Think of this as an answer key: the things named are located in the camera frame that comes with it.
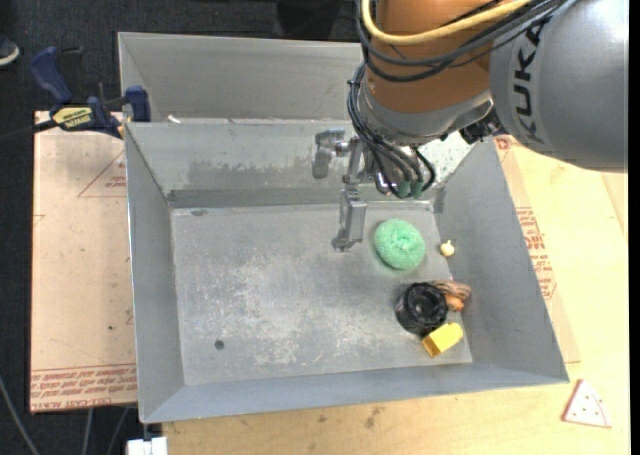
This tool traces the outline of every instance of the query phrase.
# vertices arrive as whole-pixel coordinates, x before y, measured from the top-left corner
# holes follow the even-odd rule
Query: small yellow object
[[[445,323],[422,339],[424,348],[431,357],[436,357],[458,343],[464,333],[462,327],[455,322]]]
[[[451,243],[451,240],[447,240],[445,243],[440,245],[440,253],[445,258],[453,256],[454,252],[456,252],[456,249],[453,247],[453,244]]]

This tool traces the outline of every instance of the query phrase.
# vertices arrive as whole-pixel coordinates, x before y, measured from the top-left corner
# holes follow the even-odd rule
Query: yellow block
[[[424,348],[431,357],[449,350],[463,337],[462,327],[454,322],[445,323],[422,339]]]

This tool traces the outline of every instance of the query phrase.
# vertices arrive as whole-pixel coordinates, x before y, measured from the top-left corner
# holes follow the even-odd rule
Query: brown object
[[[380,0],[377,23],[390,34],[410,35],[440,28],[457,17],[479,7],[490,0]],[[418,45],[401,46],[398,50],[409,59],[440,55],[460,47],[465,41],[486,28],[480,24]],[[373,45],[385,54],[398,57],[387,43],[373,38]],[[466,60],[462,56],[457,62]],[[397,66],[371,57],[374,65],[391,75],[412,75],[427,68]],[[430,78],[394,83],[384,80],[373,72],[367,72],[367,84],[375,99],[383,106],[405,113],[421,113],[439,110],[467,101],[489,87],[486,66],[479,62],[458,68],[449,68]]]
[[[471,288],[456,281],[434,281],[433,285],[444,294],[449,311],[462,311],[464,301],[471,295]]]

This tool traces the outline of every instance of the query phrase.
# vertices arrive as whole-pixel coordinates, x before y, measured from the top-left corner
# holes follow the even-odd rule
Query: cardboard sheet
[[[32,412],[133,403],[124,144],[35,137]]]

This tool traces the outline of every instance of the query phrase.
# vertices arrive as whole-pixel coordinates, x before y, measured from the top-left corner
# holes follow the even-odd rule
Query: cable
[[[392,183],[392,180],[389,179],[389,176],[384,168],[382,160],[380,156],[384,156],[388,160],[390,160],[393,164],[395,164],[398,169],[402,172],[405,182],[413,183],[414,176],[412,175],[412,171],[415,174],[415,179],[418,183],[423,183],[422,179],[422,170],[416,160],[411,159],[407,154],[401,151],[396,146],[389,144],[384,137],[372,131],[367,124],[362,119],[360,115],[360,110],[358,108],[358,91],[360,89],[360,83],[362,78],[364,77],[366,62],[362,62],[355,74],[353,79],[350,82],[351,90],[349,91],[349,95],[347,98],[347,111],[351,117],[351,121],[353,123],[353,127],[356,130],[356,133],[360,137],[360,139],[366,144],[367,148],[371,152],[375,163],[384,178],[389,190],[393,195],[398,197],[399,199],[405,199],[409,197],[411,193],[407,190],[408,195],[401,193],[396,186]],[[430,173],[430,178],[426,184],[421,186],[421,191],[424,192],[435,180],[435,169],[427,161],[427,159],[419,153],[416,149],[414,149],[420,161],[427,167]]]
[[[7,408],[9,409],[9,412],[11,413],[11,417],[13,418],[14,423],[18,427],[18,430],[20,430],[20,433],[22,434],[22,438],[24,439],[24,442],[27,443],[27,446],[29,447],[29,449],[31,450],[31,453],[33,455],[40,455],[40,452],[38,451],[38,449],[33,444],[33,441],[31,440],[31,437],[29,437],[29,434],[27,433],[27,430],[24,427],[24,424],[22,423],[22,420],[20,419],[20,416],[18,416],[18,412],[16,411],[15,407],[13,406],[13,402],[11,401],[11,398],[9,397],[9,392],[7,391],[7,388],[4,385],[4,380],[2,380],[2,375],[0,375],[0,391],[2,392],[2,396],[4,397],[4,401],[7,404]]]
[[[81,455],[87,455],[89,449],[89,436],[91,435],[91,424],[93,423],[93,409],[89,409],[87,413],[87,425],[84,428],[84,441],[82,443]]]
[[[113,435],[111,436],[111,440],[109,441],[109,447],[107,448],[105,455],[111,455],[111,452],[113,451],[113,448],[116,445],[116,441],[118,440],[118,434],[120,434],[120,429],[122,428],[122,425],[124,424],[124,420],[127,418],[127,414],[129,413],[130,409],[131,409],[130,407],[125,407],[124,412],[122,413],[122,416],[120,416],[120,420],[116,425],[116,429],[114,430]]]
[[[472,15],[473,13],[488,9],[492,7],[496,2],[500,2],[503,0],[491,0],[486,4],[479,6],[469,13],[464,14],[456,18],[456,20],[465,18],[467,16]],[[441,54],[433,57],[425,57],[422,59],[414,59],[409,60],[406,57],[402,56],[401,59],[398,59],[394,56],[387,55],[386,53],[381,52],[376,49],[368,39],[368,35],[365,33],[366,27],[364,27],[364,23],[362,21],[361,15],[361,2],[356,0],[355,2],[355,10],[356,10],[356,19],[358,23],[356,24],[356,28],[358,31],[358,36],[363,47],[363,52],[365,55],[365,60],[371,71],[383,79],[393,81],[393,82],[410,82],[413,80],[420,80],[423,78],[427,78],[429,76],[433,76],[434,74],[443,71],[445,68],[452,66],[458,67],[460,65],[466,65],[473,60],[476,60],[480,56],[486,55],[488,52],[493,51],[498,46],[493,46],[488,50],[484,50],[481,54],[475,55],[472,58],[467,58],[464,62],[458,62],[453,64],[453,62],[460,58],[463,55],[468,55],[470,52],[480,49],[486,48],[492,41],[495,41],[496,38],[510,32],[518,27],[522,28],[520,32],[526,31],[529,27],[524,26],[524,23],[533,20],[532,23],[536,23],[537,19],[543,18],[545,16],[550,15],[555,10],[557,10],[560,6],[564,5],[568,0],[530,0],[530,2],[516,9],[511,14],[505,16],[502,20],[497,21],[492,26],[484,29],[480,33],[476,34],[474,37],[469,39],[466,43],[461,45],[459,48],[450,51],[446,54]],[[383,60],[385,62],[392,63],[398,66],[421,66],[427,67],[428,69],[412,75],[390,75],[388,73],[384,73],[381,71],[374,63],[371,62],[369,54],[374,55],[375,57]]]
[[[371,0],[361,0],[362,22],[369,34],[388,44],[410,45],[433,41],[443,37],[448,37],[454,33],[469,29],[481,23],[493,21],[496,18],[511,14],[523,6],[535,0],[514,0],[508,4],[498,5],[484,10],[470,17],[464,17],[459,21],[445,26],[410,35],[394,35],[383,32],[378,28],[371,17]]]

